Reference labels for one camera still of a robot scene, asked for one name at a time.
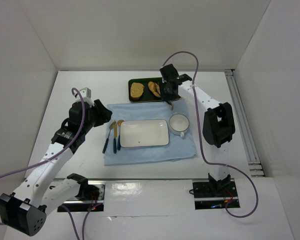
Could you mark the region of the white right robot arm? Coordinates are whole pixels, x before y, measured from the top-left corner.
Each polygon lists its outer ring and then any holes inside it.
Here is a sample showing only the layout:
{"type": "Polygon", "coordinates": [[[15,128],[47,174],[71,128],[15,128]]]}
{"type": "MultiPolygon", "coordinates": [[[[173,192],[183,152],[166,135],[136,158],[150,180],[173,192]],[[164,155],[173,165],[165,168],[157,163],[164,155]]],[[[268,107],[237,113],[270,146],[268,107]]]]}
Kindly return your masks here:
{"type": "Polygon", "coordinates": [[[193,83],[187,74],[180,75],[173,64],[159,69],[161,99],[172,105],[177,97],[193,103],[203,112],[199,135],[210,145],[212,167],[208,173],[209,188],[214,194],[222,193],[231,182],[229,169],[230,141],[236,131],[232,106],[213,99],[193,83]]]}

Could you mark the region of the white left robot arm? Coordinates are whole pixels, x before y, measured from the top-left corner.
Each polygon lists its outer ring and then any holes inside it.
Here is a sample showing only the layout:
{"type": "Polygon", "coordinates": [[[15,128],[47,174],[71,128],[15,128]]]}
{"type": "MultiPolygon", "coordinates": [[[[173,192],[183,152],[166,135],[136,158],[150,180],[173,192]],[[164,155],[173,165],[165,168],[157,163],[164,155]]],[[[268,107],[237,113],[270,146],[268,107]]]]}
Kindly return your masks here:
{"type": "Polygon", "coordinates": [[[24,182],[12,193],[0,195],[0,219],[30,237],[43,227],[47,216],[63,202],[76,198],[97,200],[98,188],[82,175],[72,173],[61,183],[51,187],[57,173],[84,143],[86,134],[111,120],[112,112],[100,100],[93,104],[75,102],[61,128],[55,132],[43,159],[24,182]]]}

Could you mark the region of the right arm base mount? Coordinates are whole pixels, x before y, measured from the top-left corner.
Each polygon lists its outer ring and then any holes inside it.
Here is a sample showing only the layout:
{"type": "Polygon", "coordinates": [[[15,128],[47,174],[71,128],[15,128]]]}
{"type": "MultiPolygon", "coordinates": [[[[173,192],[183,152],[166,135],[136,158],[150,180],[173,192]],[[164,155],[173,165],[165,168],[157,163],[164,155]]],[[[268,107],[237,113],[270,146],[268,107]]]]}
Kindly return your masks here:
{"type": "Polygon", "coordinates": [[[195,180],[192,188],[188,191],[194,198],[195,210],[240,208],[240,201],[236,184],[233,180],[223,189],[214,192],[208,180],[195,180]]]}

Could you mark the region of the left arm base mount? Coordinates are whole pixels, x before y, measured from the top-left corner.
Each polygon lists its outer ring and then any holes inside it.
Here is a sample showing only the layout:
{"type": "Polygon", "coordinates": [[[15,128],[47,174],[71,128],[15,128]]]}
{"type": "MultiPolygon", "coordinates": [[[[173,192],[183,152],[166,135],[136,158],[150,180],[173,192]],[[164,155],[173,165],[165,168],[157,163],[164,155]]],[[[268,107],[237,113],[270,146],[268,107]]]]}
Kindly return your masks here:
{"type": "Polygon", "coordinates": [[[88,190],[83,197],[72,197],[63,203],[72,213],[103,212],[106,182],[88,180],[88,190]]]}

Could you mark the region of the striped bread roll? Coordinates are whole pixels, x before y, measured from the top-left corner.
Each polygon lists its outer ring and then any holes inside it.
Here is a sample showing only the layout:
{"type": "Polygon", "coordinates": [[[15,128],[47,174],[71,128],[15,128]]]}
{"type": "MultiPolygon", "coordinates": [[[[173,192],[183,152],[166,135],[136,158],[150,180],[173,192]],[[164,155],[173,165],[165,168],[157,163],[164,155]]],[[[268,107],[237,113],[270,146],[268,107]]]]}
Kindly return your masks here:
{"type": "Polygon", "coordinates": [[[157,98],[161,97],[160,86],[156,82],[150,81],[148,88],[157,98]]]}

